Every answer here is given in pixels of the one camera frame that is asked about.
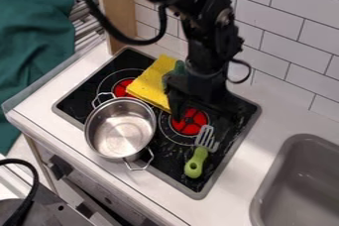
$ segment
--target pot handle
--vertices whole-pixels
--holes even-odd
[[[101,100],[100,100],[100,96],[101,96],[101,95],[111,95],[113,99],[117,98],[117,97],[114,95],[114,93],[112,93],[112,92],[102,92],[102,93],[99,93],[99,94],[97,94],[97,95],[95,96],[94,100],[92,101],[92,107],[93,107],[93,109],[95,109],[95,108],[98,107],[100,104],[102,104],[102,102],[101,102]]]
[[[155,158],[155,155],[153,154],[152,150],[151,150],[150,148],[147,148],[147,150],[149,151],[149,153],[150,153],[150,155],[151,155],[151,158],[150,158],[150,160],[147,162],[147,164],[146,164],[144,167],[142,167],[142,168],[132,168],[131,165],[130,165],[130,163],[128,163],[128,162],[124,159],[124,163],[125,163],[127,169],[130,170],[130,171],[146,170],[146,169],[150,166],[152,160]]]

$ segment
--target pot rim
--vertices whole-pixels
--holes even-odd
[[[151,115],[151,119],[152,119],[152,124],[153,124],[153,132],[152,132],[152,135],[150,136],[150,139],[149,139],[149,142],[147,144],[145,144],[145,146],[141,149],[139,149],[137,152],[134,152],[132,154],[127,154],[127,155],[124,155],[124,156],[121,156],[121,157],[111,157],[111,156],[106,156],[106,155],[103,155],[101,153],[99,153],[92,145],[92,143],[90,142],[90,139],[89,139],[89,126],[90,126],[90,123],[92,122],[93,118],[104,108],[108,107],[108,105],[111,105],[111,104],[114,104],[114,103],[117,103],[117,102],[123,102],[123,101],[127,101],[127,102],[132,102],[132,103],[135,103],[135,104],[139,104],[141,105],[142,107],[146,108],[148,110],[148,112],[150,113]],[[121,160],[123,161],[124,159],[128,159],[128,158],[131,158],[131,157],[134,157],[136,156],[139,152],[141,152],[143,149],[145,149],[148,144],[150,143],[150,141],[153,139],[153,137],[155,136],[156,134],[156,131],[157,131],[157,117],[156,117],[156,114],[154,112],[154,110],[150,107],[150,105],[146,104],[145,102],[143,102],[142,100],[140,99],[137,99],[137,98],[130,98],[130,97],[119,97],[119,98],[112,98],[110,100],[107,100],[105,101],[104,103],[100,104],[98,107],[96,107],[95,109],[92,110],[92,112],[89,114],[89,116],[87,117],[86,121],[85,121],[85,124],[84,124],[84,135],[85,135],[85,140],[86,140],[86,143],[87,145],[89,146],[89,148],[92,150],[92,152],[94,152],[96,155],[98,155],[99,157],[101,158],[104,158],[104,159],[108,159],[108,160]]]

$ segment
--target green cloth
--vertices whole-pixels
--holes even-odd
[[[0,104],[49,72],[74,52],[68,19],[74,0],[0,0]],[[0,111],[0,153],[19,131]]]

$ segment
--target sponge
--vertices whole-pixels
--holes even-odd
[[[127,92],[170,113],[164,93],[163,76],[174,70],[177,59],[161,55],[149,68],[127,86]]]

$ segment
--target stainless steel pot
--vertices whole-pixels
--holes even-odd
[[[100,96],[107,94],[113,99],[102,103]],[[154,159],[148,147],[157,128],[152,108],[138,99],[116,98],[113,93],[98,94],[92,106],[94,110],[84,127],[85,138],[92,151],[111,162],[124,162],[129,170],[145,170]],[[150,160],[142,168],[132,168],[129,162],[137,160],[144,150],[149,151]]]

